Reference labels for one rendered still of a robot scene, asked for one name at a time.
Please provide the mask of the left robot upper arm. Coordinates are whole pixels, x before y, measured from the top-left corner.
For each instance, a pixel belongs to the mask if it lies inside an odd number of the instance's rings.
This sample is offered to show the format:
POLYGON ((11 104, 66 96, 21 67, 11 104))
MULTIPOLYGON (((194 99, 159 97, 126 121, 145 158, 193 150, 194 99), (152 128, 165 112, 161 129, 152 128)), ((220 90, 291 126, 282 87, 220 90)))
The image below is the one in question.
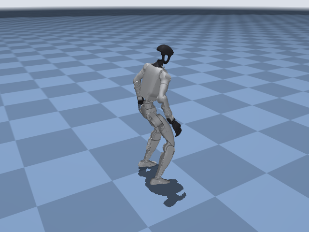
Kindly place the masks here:
POLYGON ((141 71, 136 75, 136 77, 133 79, 133 83, 135 86, 139 87, 141 85, 141 79, 144 76, 146 67, 149 65, 149 63, 145 63, 141 71))

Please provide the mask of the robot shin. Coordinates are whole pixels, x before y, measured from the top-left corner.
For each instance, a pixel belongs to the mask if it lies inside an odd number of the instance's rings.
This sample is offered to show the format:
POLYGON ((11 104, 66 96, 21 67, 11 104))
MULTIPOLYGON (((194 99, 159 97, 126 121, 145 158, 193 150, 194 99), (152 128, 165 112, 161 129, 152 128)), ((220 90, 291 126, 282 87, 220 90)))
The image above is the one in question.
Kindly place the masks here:
POLYGON ((143 159, 144 162, 146 161, 145 163, 148 163, 147 160, 149 160, 149 158, 151 157, 151 155, 153 154, 153 152, 157 148, 160 139, 159 140, 153 140, 151 138, 151 136, 149 137, 148 143, 147 143, 147 146, 146 146, 146 153, 145 153, 145 156, 144 156, 144 159, 143 159))
POLYGON ((165 152, 162 152, 159 159, 159 166, 156 172, 156 179, 160 179, 165 169, 168 167, 173 155, 175 148, 172 145, 168 145, 165 152), (160 178, 159 178, 160 177, 160 178))

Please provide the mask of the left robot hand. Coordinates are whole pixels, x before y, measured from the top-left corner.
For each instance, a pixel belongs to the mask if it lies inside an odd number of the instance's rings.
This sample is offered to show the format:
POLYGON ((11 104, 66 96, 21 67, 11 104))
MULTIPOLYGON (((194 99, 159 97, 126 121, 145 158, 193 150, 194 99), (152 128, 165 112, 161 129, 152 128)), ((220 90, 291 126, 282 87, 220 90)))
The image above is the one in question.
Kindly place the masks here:
POLYGON ((143 101, 145 101, 143 97, 141 101, 138 101, 139 109, 140 109, 140 105, 143 105, 143 101))

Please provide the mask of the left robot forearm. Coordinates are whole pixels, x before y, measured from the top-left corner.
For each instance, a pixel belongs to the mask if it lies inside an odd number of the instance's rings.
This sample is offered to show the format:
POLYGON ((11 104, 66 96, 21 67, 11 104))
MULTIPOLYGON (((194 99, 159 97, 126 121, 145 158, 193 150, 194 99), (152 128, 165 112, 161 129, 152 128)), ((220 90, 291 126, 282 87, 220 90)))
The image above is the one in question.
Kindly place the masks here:
MULTIPOLYGON (((140 85, 141 86, 141 85, 140 85)), ((137 87, 134 85, 134 89, 136 91, 136 96, 138 97, 138 100, 141 101, 142 100, 142 96, 140 95, 140 86, 137 87)))

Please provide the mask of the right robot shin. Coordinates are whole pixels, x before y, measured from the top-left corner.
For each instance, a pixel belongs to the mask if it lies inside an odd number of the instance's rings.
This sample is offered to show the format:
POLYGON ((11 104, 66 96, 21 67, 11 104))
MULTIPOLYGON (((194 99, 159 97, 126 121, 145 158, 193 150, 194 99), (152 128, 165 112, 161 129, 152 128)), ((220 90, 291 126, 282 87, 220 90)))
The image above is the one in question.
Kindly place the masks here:
POLYGON ((172 145, 168 145, 165 152, 162 152, 159 159, 159 166, 156 172, 156 179, 160 179, 165 169, 168 167, 173 155, 175 148, 172 145), (160 178, 159 178, 160 177, 160 178))

